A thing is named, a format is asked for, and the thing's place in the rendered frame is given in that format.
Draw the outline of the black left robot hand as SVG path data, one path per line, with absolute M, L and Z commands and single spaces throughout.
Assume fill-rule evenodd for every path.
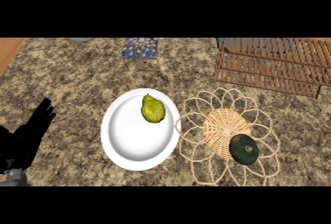
M 32 164 L 41 138 L 56 116 L 51 101 L 45 98 L 13 133 L 0 125 L 0 174 L 11 169 L 22 171 Z

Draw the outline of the woven wicker flower placemat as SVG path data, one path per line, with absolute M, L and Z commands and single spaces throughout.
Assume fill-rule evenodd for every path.
M 223 91 L 221 98 L 215 95 L 217 90 Z M 200 93 L 205 93 L 209 95 L 208 100 L 200 98 Z M 223 106 L 224 98 L 227 95 L 230 97 L 230 107 Z M 218 108 L 215 108 L 212 106 L 214 99 L 220 103 Z M 243 100 L 243 109 L 242 109 L 240 113 L 237 113 L 236 108 L 234 108 L 234 103 L 239 100 Z M 198 112 L 187 113 L 187 111 L 186 111 L 186 102 L 187 101 L 195 102 Z M 205 115 L 205 113 L 202 113 L 202 109 L 200 109 L 198 101 L 202 101 L 209 105 L 211 112 L 208 113 L 208 115 Z M 248 108 L 248 101 L 252 102 L 254 108 Z M 224 89 L 221 87 L 217 87 L 211 92 L 199 91 L 198 94 L 192 98 L 187 98 L 183 101 L 181 106 L 183 106 L 183 115 L 180 116 L 180 118 L 177 119 L 177 121 L 174 123 L 174 129 L 175 129 L 177 133 L 180 134 L 180 143 L 178 143 L 180 155 L 187 161 L 190 161 L 190 175 L 193 177 L 193 180 L 196 181 L 196 184 L 205 185 L 205 186 L 217 186 L 218 182 L 223 179 L 224 174 L 229 173 L 233 183 L 237 186 L 246 186 L 246 172 L 248 172 L 252 175 L 255 175 L 258 178 L 263 179 L 263 186 L 266 186 L 266 182 L 267 182 L 266 180 L 268 178 L 274 177 L 280 171 L 280 164 L 279 164 L 279 158 L 277 158 L 277 152 L 280 150 L 280 140 L 273 131 L 271 118 L 258 109 L 254 99 L 251 97 L 245 96 L 243 93 L 234 88 Z M 243 119 L 243 114 L 251 111 L 255 112 L 254 120 L 252 120 L 252 122 L 246 122 L 246 120 Z M 198 125 L 192 121 L 189 115 L 202 116 L 202 118 L 203 118 L 202 125 Z M 268 126 L 264 126 L 263 124 L 257 123 L 258 115 L 264 115 L 267 117 Z M 178 130 L 178 123 L 181 121 L 181 118 L 186 118 L 190 122 L 190 124 L 193 125 L 184 132 Z M 252 135 L 252 129 L 251 129 L 252 126 L 263 127 L 266 129 L 266 134 L 261 137 L 257 137 Z M 196 129 L 200 129 L 200 131 L 202 131 L 202 139 L 198 141 L 192 141 L 186 136 L 190 133 L 190 131 L 196 130 Z M 260 154 L 257 156 L 257 164 L 260 165 L 261 173 L 258 173 L 257 171 L 252 171 L 251 168 L 248 167 L 248 164 L 240 164 L 240 167 L 242 167 L 242 183 L 240 184 L 239 184 L 239 182 L 233 176 L 233 173 L 232 173 L 230 161 L 233 161 L 233 156 L 230 154 L 230 146 L 229 146 L 230 139 L 237 134 L 245 134 L 254 141 L 257 141 L 257 143 L 263 144 L 263 146 L 266 146 L 266 149 L 268 149 L 268 151 L 271 152 L 270 154 L 266 154 L 266 155 Z M 264 142 L 264 139 L 270 136 L 273 136 L 273 138 L 276 140 L 276 148 L 274 149 Z M 192 148 L 189 157 L 181 153 L 183 141 L 193 144 L 193 148 Z M 211 154 L 205 158 L 193 159 L 196 148 L 202 144 L 206 144 L 206 146 L 211 150 Z M 214 173 L 212 173 L 212 157 L 214 156 L 217 156 L 223 160 L 223 164 L 224 164 L 221 175 L 217 178 L 214 177 Z M 264 165 L 263 165 L 263 159 L 268 159 L 268 158 L 274 159 L 274 172 L 270 174 L 267 174 Z M 208 162 L 208 175 L 211 178 L 209 182 L 198 180 L 198 177 L 195 175 L 195 170 L 193 170 L 193 164 L 200 163 L 203 161 Z

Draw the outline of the dark green round tomato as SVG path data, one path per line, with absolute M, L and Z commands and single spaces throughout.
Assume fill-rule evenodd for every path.
M 232 137 L 229 151 L 232 159 L 240 165 L 251 165 L 258 158 L 258 148 L 255 141 L 245 134 L 237 134 Z

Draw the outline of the brown wooden tiered shelf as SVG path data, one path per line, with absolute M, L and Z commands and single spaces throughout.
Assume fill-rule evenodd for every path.
M 316 98 L 331 87 L 331 40 L 217 38 L 214 79 Z

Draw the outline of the white round plate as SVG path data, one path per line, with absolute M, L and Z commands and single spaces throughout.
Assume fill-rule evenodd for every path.
M 165 107 L 165 117 L 158 123 L 147 122 L 140 113 L 144 95 Z M 130 90 L 110 103 L 101 119 L 100 142 L 107 158 L 130 171 L 153 168 L 172 153 L 180 132 L 180 113 L 171 98 L 150 88 Z

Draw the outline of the brown wooden board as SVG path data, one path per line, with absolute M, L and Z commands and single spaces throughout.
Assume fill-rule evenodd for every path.
M 25 38 L 0 38 L 0 75 L 2 74 L 10 60 L 16 56 Z

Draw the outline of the yellow-green pear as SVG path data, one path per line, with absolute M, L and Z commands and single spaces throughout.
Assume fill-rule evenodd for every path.
M 149 123 L 158 123 L 165 117 L 164 104 L 149 94 L 141 98 L 140 113 Z

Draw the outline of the colourful patterned box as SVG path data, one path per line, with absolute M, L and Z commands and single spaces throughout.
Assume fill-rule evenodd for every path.
M 155 59 L 158 57 L 156 38 L 124 38 L 122 59 Z

